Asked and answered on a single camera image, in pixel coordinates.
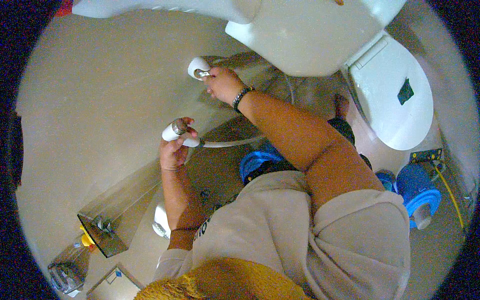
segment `toilet lid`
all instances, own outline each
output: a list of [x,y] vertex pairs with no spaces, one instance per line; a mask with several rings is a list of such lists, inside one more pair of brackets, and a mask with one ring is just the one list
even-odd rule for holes
[[349,68],[364,118],[387,146],[409,150],[432,124],[427,76],[400,43],[383,36]]

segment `white pipe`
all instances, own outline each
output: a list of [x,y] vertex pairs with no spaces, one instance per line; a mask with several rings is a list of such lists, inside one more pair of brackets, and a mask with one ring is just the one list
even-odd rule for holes
[[263,139],[264,136],[258,135],[250,139],[246,140],[241,140],[241,141],[233,141],[233,142],[205,142],[204,147],[205,148],[222,148],[222,147],[234,147],[234,146],[240,146],[240,145],[245,145],[249,143],[256,142],[260,139]]

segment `wall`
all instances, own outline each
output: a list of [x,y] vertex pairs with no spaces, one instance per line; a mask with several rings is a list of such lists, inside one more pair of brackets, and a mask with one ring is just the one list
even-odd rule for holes
[[24,173],[17,192],[24,234],[44,271],[81,232],[78,210],[155,160],[173,118],[191,116],[203,132],[234,115],[204,100],[203,85],[187,75],[195,56],[246,50],[225,24],[137,11],[69,15],[46,28],[19,93]]

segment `white hose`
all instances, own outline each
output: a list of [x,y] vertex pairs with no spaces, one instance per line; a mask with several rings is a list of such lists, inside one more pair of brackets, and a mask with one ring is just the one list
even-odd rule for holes
[[205,142],[205,148],[223,148],[223,147],[233,147],[233,146],[240,146],[245,144],[250,144],[252,142],[256,142],[260,139],[263,139],[264,136],[261,134],[259,136],[255,136],[250,139],[241,140],[241,141],[233,141],[233,142]]
[[290,89],[290,97],[292,98],[292,101],[291,101],[291,104],[294,105],[295,104],[295,97],[293,95],[293,86],[292,86],[292,83],[290,82],[290,79],[288,78],[288,75],[283,73],[284,76],[285,76],[285,80],[287,81],[287,85],[288,85],[288,88]]

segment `yellow hose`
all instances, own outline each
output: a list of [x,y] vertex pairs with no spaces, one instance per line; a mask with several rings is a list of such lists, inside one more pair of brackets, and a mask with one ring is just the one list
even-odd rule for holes
[[433,166],[433,167],[435,168],[435,171],[437,171],[440,179],[444,182],[444,185],[447,188],[448,193],[450,194],[450,198],[452,198],[453,206],[455,206],[456,214],[458,215],[458,220],[460,221],[460,227],[463,229],[465,225],[463,224],[462,215],[460,214],[460,209],[458,209],[458,203],[456,202],[455,197],[453,196],[452,190],[450,189],[450,186],[448,186],[447,181],[445,180],[444,176],[440,173],[437,166]]

